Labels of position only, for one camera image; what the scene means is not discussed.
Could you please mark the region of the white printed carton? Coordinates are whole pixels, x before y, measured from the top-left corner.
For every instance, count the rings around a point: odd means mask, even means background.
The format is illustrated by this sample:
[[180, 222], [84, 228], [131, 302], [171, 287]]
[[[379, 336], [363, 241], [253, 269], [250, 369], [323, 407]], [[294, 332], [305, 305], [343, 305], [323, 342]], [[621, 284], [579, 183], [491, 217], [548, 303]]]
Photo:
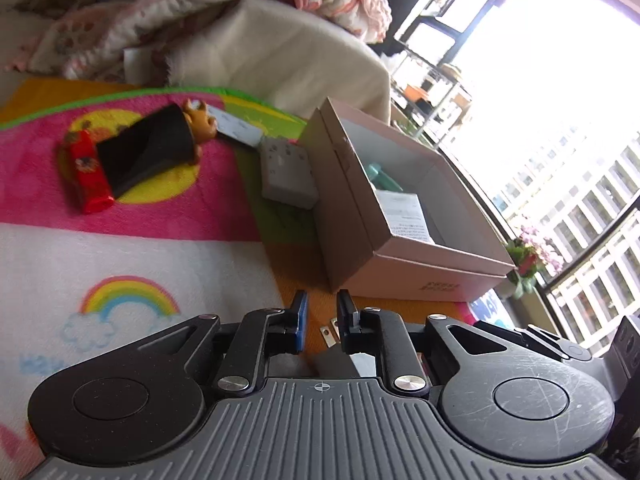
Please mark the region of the white printed carton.
[[393, 236], [434, 243], [416, 194], [376, 190], [375, 195]]

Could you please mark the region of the teal plastic toy tool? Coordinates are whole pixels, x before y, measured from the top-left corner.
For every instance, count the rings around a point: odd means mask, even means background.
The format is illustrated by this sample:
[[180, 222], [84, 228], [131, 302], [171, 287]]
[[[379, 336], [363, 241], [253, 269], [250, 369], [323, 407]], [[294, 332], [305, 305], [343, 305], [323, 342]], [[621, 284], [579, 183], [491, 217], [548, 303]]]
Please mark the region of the teal plastic toy tool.
[[377, 162], [371, 162], [366, 166], [366, 175], [377, 190], [396, 193], [404, 192], [404, 189], [391, 176], [386, 174]]

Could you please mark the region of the black cone with orange figurine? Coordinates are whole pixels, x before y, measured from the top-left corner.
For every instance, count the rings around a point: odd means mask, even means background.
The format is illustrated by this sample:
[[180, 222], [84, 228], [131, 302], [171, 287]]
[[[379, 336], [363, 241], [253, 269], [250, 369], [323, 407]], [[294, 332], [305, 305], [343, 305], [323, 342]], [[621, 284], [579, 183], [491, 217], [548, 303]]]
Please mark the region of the black cone with orange figurine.
[[171, 103], [96, 144], [116, 198], [182, 164], [197, 164], [202, 146], [215, 139], [217, 119], [204, 102]]

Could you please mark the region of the white power adapter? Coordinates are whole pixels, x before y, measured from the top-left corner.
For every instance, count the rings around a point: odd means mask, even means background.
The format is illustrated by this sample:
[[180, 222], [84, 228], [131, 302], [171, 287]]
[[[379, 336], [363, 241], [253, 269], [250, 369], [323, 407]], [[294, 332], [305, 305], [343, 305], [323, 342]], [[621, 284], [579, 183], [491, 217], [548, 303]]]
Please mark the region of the white power adapter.
[[[423, 334], [421, 325], [407, 327], [411, 335]], [[375, 358], [365, 353], [347, 354], [341, 341], [316, 357], [319, 374], [324, 377], [378, 377], [375, 369]]]

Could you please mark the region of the pink cardboard box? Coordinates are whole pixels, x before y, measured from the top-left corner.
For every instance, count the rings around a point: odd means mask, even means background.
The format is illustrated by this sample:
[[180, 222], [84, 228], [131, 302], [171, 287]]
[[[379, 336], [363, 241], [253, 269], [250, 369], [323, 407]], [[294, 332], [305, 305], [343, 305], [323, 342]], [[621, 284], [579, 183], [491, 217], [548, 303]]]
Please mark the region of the pink cardboard box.
[[513, 270], [480, 206], [431, 148], [331, 99], [299, 143], [319, 194], [314, 221], [334, 292], [473, 301]]

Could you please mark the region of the grey white electronic device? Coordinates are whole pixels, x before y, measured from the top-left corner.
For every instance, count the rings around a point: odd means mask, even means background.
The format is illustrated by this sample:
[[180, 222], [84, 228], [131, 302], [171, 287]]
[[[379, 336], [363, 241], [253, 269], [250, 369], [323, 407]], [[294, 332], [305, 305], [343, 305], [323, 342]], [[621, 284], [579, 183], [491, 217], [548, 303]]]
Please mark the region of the grey white electronic device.
[[259, 156], [263, 198], [305, 210], [314, 208], [319, 193], [304, 148], [283, 136], [264, 136]]

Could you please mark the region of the potted plant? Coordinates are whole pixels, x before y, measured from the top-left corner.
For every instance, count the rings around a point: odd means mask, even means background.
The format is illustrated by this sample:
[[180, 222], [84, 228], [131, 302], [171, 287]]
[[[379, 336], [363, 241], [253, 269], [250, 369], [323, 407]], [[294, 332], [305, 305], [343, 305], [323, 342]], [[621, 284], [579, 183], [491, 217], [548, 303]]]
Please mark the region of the potted plant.
[[520, 299], [531, 294], [536, 287], [536, 275], [546, 268], [549, 258], [542, 246], [532, 240], [517, 237], [506, 243], [513, 269], [506, 274], [498, 295], [501, 298]]

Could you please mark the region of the colourful cartoon play mat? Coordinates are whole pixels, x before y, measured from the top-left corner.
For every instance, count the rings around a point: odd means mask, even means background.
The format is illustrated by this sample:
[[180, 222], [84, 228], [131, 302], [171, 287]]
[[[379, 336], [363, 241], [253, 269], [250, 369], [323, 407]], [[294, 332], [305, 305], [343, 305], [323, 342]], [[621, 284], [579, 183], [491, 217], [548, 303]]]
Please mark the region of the colourful cartoon play mat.
[[[27, 404], [44, 378], [159, 330], [213, 313], [225, 323], [286, 306], [308, 292], [306, 356], [335, 295], [311, 210], [262, 197], [260, 156], [217, 136], [182, 164], [84, 214], [63, 148], [70, 131], [94, 140], [171, 103], [221, 108], [298, 146], [309, 119], [245, 94], [186, 88], [120, 92], [114, 84], [24, 82], [1, 111], [1, 474], [19, 479], [42, 460]], [[421, 321], [465, 301], [355, 296], [360, 306]]]

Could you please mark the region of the white remote control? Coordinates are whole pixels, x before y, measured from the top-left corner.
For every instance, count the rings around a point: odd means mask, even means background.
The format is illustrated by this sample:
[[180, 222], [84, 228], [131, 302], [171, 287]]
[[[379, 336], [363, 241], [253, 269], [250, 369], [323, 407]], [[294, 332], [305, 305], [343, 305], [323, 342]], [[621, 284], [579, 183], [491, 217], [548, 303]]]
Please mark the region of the white remote control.
[[219, 133], [250, 148], [258, 148], [262, 140], [261, 128], [253, 126], [249, 122], [235, 117], [218, 107], [206, 105], [206, 110], [209, 116], [216, 119]]

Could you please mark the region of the metal shelf rack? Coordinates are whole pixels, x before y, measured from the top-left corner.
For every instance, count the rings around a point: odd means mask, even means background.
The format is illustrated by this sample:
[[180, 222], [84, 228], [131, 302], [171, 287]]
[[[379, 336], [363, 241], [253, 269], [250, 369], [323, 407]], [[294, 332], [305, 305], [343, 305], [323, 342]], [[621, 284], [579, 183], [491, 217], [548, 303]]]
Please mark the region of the metal shelf rack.
[[461, 32], [434, 16], [420, 15], [395, 40], [388, 59], [394, 125], [437, 148], [461, 127], [472, 105], [462, 71], [452, 62]]

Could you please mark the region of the beige covered sofa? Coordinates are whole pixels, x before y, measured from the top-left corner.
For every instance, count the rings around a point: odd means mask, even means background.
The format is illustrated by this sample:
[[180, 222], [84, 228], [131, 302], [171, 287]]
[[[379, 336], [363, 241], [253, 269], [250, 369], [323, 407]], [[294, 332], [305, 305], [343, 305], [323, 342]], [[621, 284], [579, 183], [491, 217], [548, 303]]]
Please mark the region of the beige covered sofa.
[[390, 118], [390, 73], [375, 44], [291, 2], [234, 0], [195, 34], [128, 49], [124, 81], [143, 70], [169, 87], [240, 90], [305, 118], [329, 98]]

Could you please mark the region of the pink floral blanket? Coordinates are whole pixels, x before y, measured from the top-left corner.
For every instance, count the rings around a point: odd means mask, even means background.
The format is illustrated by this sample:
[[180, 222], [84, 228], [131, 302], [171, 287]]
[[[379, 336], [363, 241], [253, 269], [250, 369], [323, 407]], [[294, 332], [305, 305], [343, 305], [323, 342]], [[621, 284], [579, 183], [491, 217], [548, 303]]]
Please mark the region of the pink floral blanket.
[[[9, 70], [66, 79], [122, 82], [125, 52], [192, 35], [234, 0], [132, 0], [95, 3], [65, 13], [21, 45]], [[387, 0], [292, 0], [292, 6], [344, 28], [367, 44], [385, 39]]]

